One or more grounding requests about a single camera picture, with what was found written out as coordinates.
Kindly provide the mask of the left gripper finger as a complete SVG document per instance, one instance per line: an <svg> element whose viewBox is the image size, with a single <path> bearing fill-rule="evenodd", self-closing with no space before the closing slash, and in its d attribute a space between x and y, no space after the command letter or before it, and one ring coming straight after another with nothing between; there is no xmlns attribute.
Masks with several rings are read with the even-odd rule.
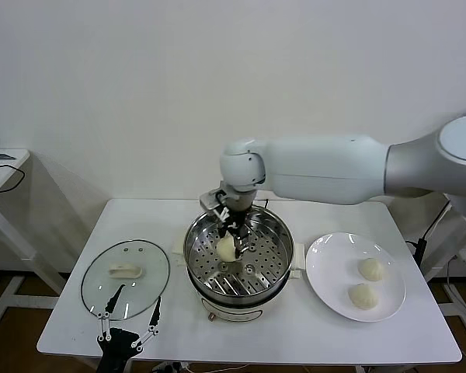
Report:
<svg viewBox="0 0 466 373"><path fill-rule="evenodd" d="M131 344L132 348L143 349L144 345L149 340L151 340L152 338L158 335L159 333L158 323L159 323L160 315L161 315L161 302L162 302L162 297L158 296L153 313L148 323L147 331Z"/></svg>
<svg viewBox="0 0 466 373"><path fill-rule="evenodd" d="M109 299L106 303L106 307L103 312L97 314L97 319L99 320L99 333L97 340L111 340L110 332L110 316L112 315L114 309L116 308L117 301L120 297L120 294L125 287L125 284L122 284L118 287L116 293Z"/></svg>

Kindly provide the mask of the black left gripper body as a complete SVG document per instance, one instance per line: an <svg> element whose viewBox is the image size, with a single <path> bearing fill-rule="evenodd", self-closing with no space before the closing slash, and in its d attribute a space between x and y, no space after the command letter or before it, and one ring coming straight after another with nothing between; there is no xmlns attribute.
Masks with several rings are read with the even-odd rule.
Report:
<svg viewBox="0 0 466 373"><path fill-rule="evenodd" d="M137 333L111 328L110 336L110 341L99 341L103 355L96 369L97 373L123 373L127 362L139 354L137 347L132 346L140 338Z"/></svg>

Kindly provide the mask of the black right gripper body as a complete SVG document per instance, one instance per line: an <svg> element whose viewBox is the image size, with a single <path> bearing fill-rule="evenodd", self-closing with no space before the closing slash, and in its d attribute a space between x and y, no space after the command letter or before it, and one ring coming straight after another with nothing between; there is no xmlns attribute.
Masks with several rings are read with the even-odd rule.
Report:
<svg viewBox="0 0 466 373"><path fill-rule="evenodd" d="M244 224L247 219L249 211L233 211L230 209L223 209L220 213L220 228L225 231L237 231Z"/></svg>

